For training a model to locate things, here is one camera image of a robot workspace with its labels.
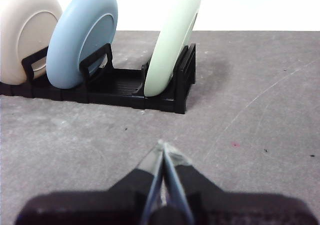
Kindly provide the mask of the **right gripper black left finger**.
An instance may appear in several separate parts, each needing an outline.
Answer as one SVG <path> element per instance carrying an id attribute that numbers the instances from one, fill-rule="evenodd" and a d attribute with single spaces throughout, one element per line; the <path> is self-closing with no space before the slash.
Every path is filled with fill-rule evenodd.
<path id="1" fill-rule="evenodd" d="M 158 143 L 107 190 L 55 191 L 33 197 L 21 209 L 15 224 L 137 225 L 160 178 L 163 152 L 163 144 Z"/>

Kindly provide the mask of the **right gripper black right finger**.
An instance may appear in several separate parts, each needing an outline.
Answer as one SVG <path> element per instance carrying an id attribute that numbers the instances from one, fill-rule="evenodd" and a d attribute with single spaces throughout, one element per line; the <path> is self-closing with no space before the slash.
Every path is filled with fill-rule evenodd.
<path id="1" fill-rule="evenodd" d="M 231 192 L 218 187 L 170 144 L 163 158 L 172 202 L 193 225 L 317 225 L 308 205 L 277 193 Z"/>

